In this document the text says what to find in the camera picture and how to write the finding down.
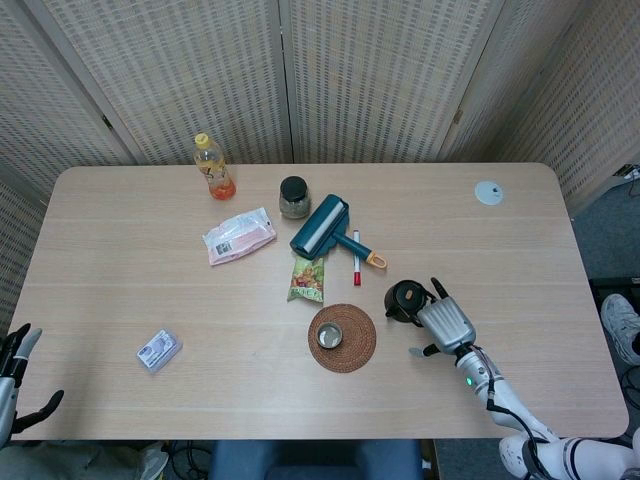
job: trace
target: small box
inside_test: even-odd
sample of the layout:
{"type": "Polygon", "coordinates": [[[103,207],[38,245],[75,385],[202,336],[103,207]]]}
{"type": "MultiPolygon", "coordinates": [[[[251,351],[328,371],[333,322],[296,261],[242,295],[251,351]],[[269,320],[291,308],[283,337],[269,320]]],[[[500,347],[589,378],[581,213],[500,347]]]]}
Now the small box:
{"type": "Polygon", "coordinates": [[[138,358],[151,373],[160,370],[182,348],[182,342],[167,329],[162,329],[138,350],[138,358]]]}

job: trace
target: plastic bottle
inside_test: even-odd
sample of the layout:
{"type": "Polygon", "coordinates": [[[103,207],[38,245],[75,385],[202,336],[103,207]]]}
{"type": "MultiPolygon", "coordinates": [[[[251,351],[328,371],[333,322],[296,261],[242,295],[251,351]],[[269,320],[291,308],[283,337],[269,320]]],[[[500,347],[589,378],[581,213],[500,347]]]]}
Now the plastic bottle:
{"type": "Polygon", "coordinates": [[[206,133],[196,135],[195,141],[193,161],[206,177],[211,196],[218,200],[233,197],[236,186],[227,171],[220,145],[211,140],[206,133]]]}

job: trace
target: green snack bag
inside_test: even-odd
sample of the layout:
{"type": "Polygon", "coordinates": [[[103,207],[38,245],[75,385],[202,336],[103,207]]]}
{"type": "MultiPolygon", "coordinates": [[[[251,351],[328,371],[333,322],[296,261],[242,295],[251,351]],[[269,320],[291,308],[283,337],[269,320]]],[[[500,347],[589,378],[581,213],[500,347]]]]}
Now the green snack bag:
{"type": "Polygon", "coordinates": [[[287,301],[294,298],[308,298],[314,302],[324,301],[324,258],[307,260],[296,256],[296,264],[291,275],[291,287],[287,301]]]}

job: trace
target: lint roller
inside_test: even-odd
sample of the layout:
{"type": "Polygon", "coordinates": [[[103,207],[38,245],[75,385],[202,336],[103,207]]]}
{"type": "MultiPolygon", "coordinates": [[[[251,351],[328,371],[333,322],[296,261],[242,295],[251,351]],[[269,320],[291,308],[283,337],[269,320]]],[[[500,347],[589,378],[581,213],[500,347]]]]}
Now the lint roller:
{"type": "Polygon", "coordinates": [[[340,243],[374,267],[387,268],[384,258],[345,235],[347,225],[349,204],[337,195],[329,194],[289,245],[301,257],[313,260],[340,243]]]}

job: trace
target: brown coaster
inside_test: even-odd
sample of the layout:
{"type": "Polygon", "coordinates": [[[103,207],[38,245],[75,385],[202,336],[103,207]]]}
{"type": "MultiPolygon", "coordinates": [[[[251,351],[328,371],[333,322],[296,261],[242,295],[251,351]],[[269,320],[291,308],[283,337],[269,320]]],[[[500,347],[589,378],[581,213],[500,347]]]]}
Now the brown coaster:
{"type": "Polygon", "coordinates": [[[365,312],[354,305],[339,303],[320,310],[309,325],[309,349],[324,368],[338,373],[357,370],[369,361],[376,349],[376,327],[365,312]],[[342,342],[335,348],[318,345],[320,325],[333,322],[342,329],[342,342]]]}

